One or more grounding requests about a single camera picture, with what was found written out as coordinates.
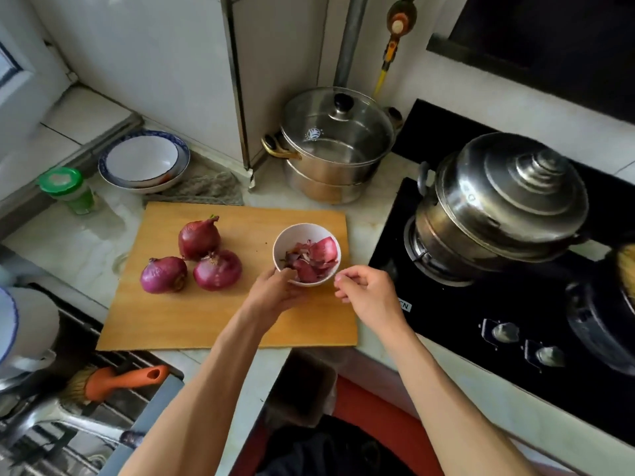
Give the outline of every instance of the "hand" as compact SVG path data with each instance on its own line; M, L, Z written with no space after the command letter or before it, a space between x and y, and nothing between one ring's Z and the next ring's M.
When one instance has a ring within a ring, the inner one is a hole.
M335 276L335 296L353 304L359 318L379 338L407 327L393 281L383 270L355 265Z
M274 267L261 273L253 283L240 312L255 317L262 325L263 334L275 324L282 312L305 300L304 290L289 282L296 275L297 272L292 269L278 271Z

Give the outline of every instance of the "wooden cutting board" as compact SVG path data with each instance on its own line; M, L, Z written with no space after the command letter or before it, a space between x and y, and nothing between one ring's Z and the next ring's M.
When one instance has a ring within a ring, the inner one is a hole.
M176 294L144 292L139 276L151 257L178 256L183 225L212 214L221 247L242 261L241 279L223 291L200 289L188 262L186 287ZM98 350L210 348L242 304L259 273L273 267L273 244L286 227L302 222L328 229L342 248L341 268L349 264L344 213L256 207L150 202L128 256L119 287L97 344ZM261 347L354 346L358 342L355 313L334 296L332 280L307 288L309 301L284 312L265 335Z

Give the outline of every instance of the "white countertop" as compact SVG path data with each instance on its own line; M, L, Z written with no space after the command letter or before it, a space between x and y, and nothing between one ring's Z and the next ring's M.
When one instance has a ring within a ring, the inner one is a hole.
M193 167L193 172L206 170ZM394 197L405 176L415 178L417 164L390 154L361 199L340 207L346 212L353 264L368 263ZM323 209L287 187L281 165L269 160L256 177L248 206ZM141 199L106 184L99 176L91 186L105 201L99 212L79 218L55 204L11 234L4 245L104 307L117 287L113 264L130 250L143 213ZM394 369L377 337L360 324L358 350ZM579 419L537 399L438 344L421 338L468 397L495 424L539 451L590 475L630 475L635 449ZM192 377L208 350L159 351L156 354ZM217 475L229 473L262 409L290 349L259 350L238 401Z

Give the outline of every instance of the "black stove top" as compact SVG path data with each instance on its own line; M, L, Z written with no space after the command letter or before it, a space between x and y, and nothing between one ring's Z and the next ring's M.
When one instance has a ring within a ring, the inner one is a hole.
M635 446L635 377L595 359L567 323L565 288L585 277L592 261L567 252L549 263L518 264L492 273L467 287L441 284L416 267L404 244L404 228L420 200L417 183L404 179L370 260L372 267L391 274L409 325L477 366ZM520 329L518 342L494 338L492 330L503 323ZM565 367L541 364L536 358L541 348L547 353L558 348L556 355L564 354Z

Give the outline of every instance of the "orange brush handle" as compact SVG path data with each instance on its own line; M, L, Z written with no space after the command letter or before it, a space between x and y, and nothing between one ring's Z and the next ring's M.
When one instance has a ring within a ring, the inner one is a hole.
M161 384L170 374L168 366L154 366L130 371L117 376L113 368L98 369L86 382L86 399L101 402L108 399L113 390L132 389Z

